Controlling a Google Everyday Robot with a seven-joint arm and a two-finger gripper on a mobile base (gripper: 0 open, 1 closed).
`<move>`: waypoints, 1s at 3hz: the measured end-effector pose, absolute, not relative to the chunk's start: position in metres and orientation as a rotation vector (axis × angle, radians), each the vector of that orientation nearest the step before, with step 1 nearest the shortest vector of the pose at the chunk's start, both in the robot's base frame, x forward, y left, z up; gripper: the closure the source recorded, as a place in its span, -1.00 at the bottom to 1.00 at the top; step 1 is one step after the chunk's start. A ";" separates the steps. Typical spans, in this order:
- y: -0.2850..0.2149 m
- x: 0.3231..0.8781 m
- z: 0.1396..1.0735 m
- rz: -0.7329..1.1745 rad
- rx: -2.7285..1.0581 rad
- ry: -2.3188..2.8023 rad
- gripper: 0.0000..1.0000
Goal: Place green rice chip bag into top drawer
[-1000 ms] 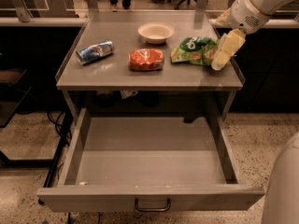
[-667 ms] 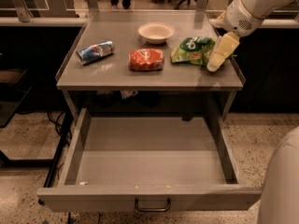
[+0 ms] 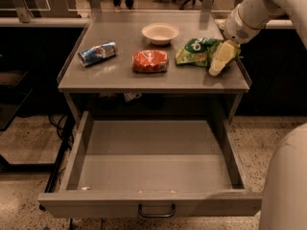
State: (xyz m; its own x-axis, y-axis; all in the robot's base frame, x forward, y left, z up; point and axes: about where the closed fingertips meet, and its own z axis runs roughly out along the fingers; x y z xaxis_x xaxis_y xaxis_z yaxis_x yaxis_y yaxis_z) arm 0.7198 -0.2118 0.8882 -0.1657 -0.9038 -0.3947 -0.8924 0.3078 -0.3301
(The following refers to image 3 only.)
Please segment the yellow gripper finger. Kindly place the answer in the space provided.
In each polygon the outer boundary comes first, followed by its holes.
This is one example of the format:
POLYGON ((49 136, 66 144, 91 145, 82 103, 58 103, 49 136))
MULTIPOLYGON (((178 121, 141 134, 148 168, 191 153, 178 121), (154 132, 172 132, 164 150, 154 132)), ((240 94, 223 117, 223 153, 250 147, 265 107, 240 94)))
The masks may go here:
POLYGON ((239 52, 240 45, 235 41, 229 39, 221 43, 212 56, 209 74, 218 76, 226 65, 238 56, 239 52))

